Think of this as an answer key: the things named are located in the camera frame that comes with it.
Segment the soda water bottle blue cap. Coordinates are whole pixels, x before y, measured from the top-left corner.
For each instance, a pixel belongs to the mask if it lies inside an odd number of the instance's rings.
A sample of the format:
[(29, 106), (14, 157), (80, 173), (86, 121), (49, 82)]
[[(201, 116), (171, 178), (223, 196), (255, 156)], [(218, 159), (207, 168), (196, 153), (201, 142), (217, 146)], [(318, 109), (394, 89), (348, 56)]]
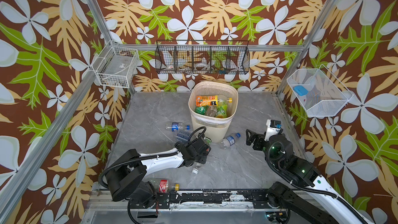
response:
[(192, 133), (191, 130), (179, 130), (174, 132), (174, 138), (176, 142), (186, 143), (189, 141), (191, 133)]

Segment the clear Pepsi bottle blue label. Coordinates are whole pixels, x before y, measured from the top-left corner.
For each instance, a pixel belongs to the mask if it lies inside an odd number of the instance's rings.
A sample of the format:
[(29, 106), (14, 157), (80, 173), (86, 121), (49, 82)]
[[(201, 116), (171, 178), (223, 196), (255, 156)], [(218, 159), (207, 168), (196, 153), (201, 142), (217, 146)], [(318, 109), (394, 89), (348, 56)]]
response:
[(191, 126), (182, 122), (167, 122), (165, 125), (165, 129), (176, 132), (181, 130), (191, 130)]

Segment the green bottle yellow cap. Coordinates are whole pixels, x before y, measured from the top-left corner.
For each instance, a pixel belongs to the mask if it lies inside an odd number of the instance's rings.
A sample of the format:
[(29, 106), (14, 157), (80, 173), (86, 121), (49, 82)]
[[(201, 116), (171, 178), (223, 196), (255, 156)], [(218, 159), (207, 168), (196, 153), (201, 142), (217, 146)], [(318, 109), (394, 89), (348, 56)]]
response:
[(200, 114), (200, 115), (206, 115), (207, 110), (209, 109), (209, 106), (197, 106), (194, 110), (195, 113)]

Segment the lime green label tea bottle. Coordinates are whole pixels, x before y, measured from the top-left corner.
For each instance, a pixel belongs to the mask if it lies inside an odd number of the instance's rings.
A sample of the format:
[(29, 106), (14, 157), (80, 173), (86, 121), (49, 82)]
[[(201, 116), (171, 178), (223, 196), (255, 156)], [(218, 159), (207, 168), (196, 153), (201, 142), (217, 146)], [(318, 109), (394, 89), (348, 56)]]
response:
[(217, 107), (216, 118), (225, 119), (228, 117), (228, 106), (220, 105)]

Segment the orange label juice bottle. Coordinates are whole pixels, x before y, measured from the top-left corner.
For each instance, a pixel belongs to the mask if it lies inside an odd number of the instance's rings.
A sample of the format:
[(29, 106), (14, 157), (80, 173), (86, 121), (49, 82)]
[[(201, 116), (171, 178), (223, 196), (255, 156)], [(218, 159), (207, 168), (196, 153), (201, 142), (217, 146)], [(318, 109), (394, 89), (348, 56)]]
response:
[(231, 97), (224, 95), (200, 95), (196, 97), (195, 105), (196, 107), (220, 106), (230, 104), (232, 101)]

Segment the clear bottle red label yellow cap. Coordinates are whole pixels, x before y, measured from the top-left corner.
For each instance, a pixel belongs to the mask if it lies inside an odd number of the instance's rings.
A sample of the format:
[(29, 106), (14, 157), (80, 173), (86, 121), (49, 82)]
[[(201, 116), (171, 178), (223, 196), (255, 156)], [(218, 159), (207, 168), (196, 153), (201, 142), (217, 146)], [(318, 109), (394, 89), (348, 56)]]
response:
[(150, 178), (148, 182), (153, 185), (156, 192), (160, 193), (167, 193), (173, 190), (178, 191), (180, 188), (180, 184), (174, 183), (169, 179)]

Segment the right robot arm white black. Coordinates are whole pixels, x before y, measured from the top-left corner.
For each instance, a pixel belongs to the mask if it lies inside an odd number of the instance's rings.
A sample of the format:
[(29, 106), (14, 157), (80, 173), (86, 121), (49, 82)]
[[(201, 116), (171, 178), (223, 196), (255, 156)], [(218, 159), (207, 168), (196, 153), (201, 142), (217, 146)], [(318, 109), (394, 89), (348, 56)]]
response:
[(286, 208), (313, 224), (369, 224), (306, 159), (294, 154), (293, 145), (277, 133), (266, 137), (246, 130), (246, 144), (262, 151), (268, 167), (289, 186), (276, 182), (268, 190), (269, 205)]

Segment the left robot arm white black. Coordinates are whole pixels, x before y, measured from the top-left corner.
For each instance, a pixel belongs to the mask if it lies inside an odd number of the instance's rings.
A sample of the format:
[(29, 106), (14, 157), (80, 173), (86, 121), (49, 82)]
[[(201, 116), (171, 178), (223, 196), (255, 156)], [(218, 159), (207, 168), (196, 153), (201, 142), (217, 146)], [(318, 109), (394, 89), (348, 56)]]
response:
[(143, 181), (144, 177), (167, 169), (191, 167), (195, 163), (205, 164), (211, 151), (205, 139), (206, 130), (206, 127), (197, 128), (187, 142), (177, 142), (173, 149), (165, 152), (149, 155), (130, 149), (98, 176), (98, 183), (111, 192), (114, 202), (127, 199), (127, 214), (136, 224), (138, 221), (131, 213), (132, 205), (152, 207), (162, 192), (151, 182)]

